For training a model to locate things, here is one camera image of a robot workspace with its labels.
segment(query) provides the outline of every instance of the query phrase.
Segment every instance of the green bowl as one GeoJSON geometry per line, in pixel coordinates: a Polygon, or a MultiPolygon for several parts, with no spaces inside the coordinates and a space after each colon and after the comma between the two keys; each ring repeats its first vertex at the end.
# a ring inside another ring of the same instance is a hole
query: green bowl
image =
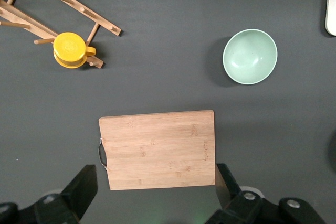
{"type": "Polygon", "coordinates": [[[255,84],[266,79],[277,63],[274,40],[264,31],[248,29],[233,36],[223,52],[227,74],[241,84],[255,84]]]}

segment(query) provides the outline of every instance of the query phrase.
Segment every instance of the wooden cutting board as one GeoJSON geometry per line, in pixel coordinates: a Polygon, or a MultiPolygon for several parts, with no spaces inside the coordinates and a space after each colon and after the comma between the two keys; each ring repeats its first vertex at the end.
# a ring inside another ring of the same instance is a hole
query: wooden cutting board
{"type": "Polygon", "coordinates": [[[111,190],[215,184],[213,111],[99,119],[111,190]]]}

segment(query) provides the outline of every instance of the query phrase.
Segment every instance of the silver bolt head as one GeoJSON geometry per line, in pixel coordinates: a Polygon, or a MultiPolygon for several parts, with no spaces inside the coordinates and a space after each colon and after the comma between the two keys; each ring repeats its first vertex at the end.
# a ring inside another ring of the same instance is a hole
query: silver bolt head
{"type": "Polygon", "coordinates": [[[298,203],[297,201],[293,200],[293,199],[290,199],[287,201],[287,204],[290,206],[290,207],[293,207],[293,208],[300,208],[301,205],[300,203],[298,203]]]}
{"type": "Polygon", "coordinates": [[[244,193],[244,197],[245,199],[248,199],[248,200],[254,200],[256,198],[256,196],[252,193],[244,193]]]}

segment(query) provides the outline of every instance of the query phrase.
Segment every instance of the wooden mug rack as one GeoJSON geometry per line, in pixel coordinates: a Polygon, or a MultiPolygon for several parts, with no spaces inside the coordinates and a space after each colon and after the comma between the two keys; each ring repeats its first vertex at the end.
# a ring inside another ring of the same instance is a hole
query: wooden mug rack
{"type": "MultiPolygon", "coordinates": [[[[113,34],[119,36],[121,33],[121,29],[116,25],[112,24],[87,6],[83,5],[77,0],[61,0],[67,5],[71,6],[73,9],[87,16],[95,22],[95,25],[86,40],[86,45],[88,46],[92,39],[94,38],[98,28],[100,26],[104,27],[108,31],[113,34]]],[[[41,39],[34,40],[36,45],[45,44],[45,43],[53,43],[54,39],[58,36],[56,32],[48,28],[47,26],[41,24],[39,21],[29,17],[27,14],[22,12],[13,6],[14,0],[8,0],[7,2],[4,0],[0,0],[0,17],[8,20],[0,21],[0,25],[3,26],[12,26],[12,27],[20,27],[26,29],[27,31],[37,35],[41,39]]],[[[95,56],[88,56],[87,62],[90,66],[95,66],[97,68],[101,68],[103,65],[103,61],[95,56]]]]}

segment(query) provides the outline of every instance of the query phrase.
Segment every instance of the gray table surface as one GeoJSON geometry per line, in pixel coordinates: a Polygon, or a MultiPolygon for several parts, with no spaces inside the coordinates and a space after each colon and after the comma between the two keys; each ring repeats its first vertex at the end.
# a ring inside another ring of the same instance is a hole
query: gray table surface
{"type": "MultiPolygon", "coordinates": [[[[336,223],[336,38],[327,0],[79,0],[124,30],[100,28],[101,70],[66,69],[52,45],[0,27],[0,202],[20,208],[96,164],[99,190],[81,223],[204,223],[219,208],[213,186],[110,191],[99,163],[102,116],[214,110],[216,161],[241,186],[308,201],[336,223]],[[267,32],[278,62],[244,86],[222,66],[231,36],[267,32]]],[[[15,6],[56,32],[87,37],[94,22],[59,0],[15,6]]]]}

